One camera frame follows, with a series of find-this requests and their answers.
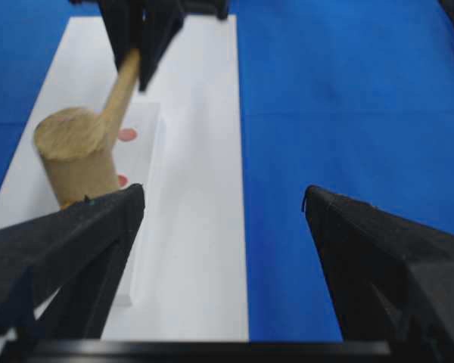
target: robotic arm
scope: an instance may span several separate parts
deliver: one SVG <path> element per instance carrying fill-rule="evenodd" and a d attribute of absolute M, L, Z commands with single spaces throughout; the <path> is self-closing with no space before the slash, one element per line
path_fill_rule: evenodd
<path fill-rule="evenodd" d="M 69 0 L 79 4 L 83 0 Z M 187 14 L 229 15 L 229 0 L 97 0 L 119 69 L 130 48 L 141 55 L 139 89 L 144 91 Z"/>

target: white surface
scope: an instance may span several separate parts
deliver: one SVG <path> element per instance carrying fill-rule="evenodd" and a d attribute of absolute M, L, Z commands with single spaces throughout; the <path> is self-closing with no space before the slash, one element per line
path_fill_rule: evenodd
<path fill-rule="evenodd" d="M 142 296 L 111 310 L 103 339 L 247 340 L 235 18 L 187 17 L 141 99 L 164 118 L 159 194 L 135 274 Z"/>
<path fill-rule="evenodd" d="M 67 57 L 58 57 L 61 52 Z M 100 110 L 114 77 L 102 20 L 72 18 L 29 123 L 85 100 Z M 132 102 L 161 103 L 163 150 L 155 149 L 153 160 L 161 161 L 146 185 L 144 233 L 132 274 L 135 303 L 111 309 L 103 339 L 247 340 L 235 18 L 188 17 L 146 95 Z M 32 142 L 32 130 L 27 126 L 20 145 Z M 19 146 L 15 157 L 23 150 Z M 44 208 L 55 201 L 44 175 L 16 169 L 7 178 L 26 175 L 33 190 L 17 194 L 10 206 L 56 210 Z"/>

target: blue fabric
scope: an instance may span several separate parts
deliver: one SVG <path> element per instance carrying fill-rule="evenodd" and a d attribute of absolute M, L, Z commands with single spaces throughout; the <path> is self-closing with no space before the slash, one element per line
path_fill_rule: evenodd
<path fill-rule="evenodd" d="M 232 0 L 252 340 L 341 338 L 311 184 L 454 233 L 454 31 L 437 0 Z M 0 184 L 71 15 L 0 0 Z"/>

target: red dot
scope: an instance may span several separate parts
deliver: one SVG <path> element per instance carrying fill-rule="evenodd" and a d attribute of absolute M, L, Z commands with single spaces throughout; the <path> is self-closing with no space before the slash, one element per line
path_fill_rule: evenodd
<path fill-rule="evenodd" d="M 122 129 L 118 133 L 118 139 L 121 141 L 131 141 L 138 136 L 138 133 L 134 129 Z"/>
<path fill-rule="evenodd" d="M 120 182 L 121 188 L 128 184 L 128 178 L 125 177 L 124 175 L 118 175 L 118 181 Z"/>

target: wooden mallet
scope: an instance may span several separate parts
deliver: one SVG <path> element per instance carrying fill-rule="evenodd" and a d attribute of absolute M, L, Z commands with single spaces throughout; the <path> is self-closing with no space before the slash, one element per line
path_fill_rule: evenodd
<path fill-rule="evenodd" d="M 120 188 L 112 148 L 139 74 L 140 56 L 132 49 L 101 114 L 67 108 L 40 122 L 34 143 L 61 208 Z"/>

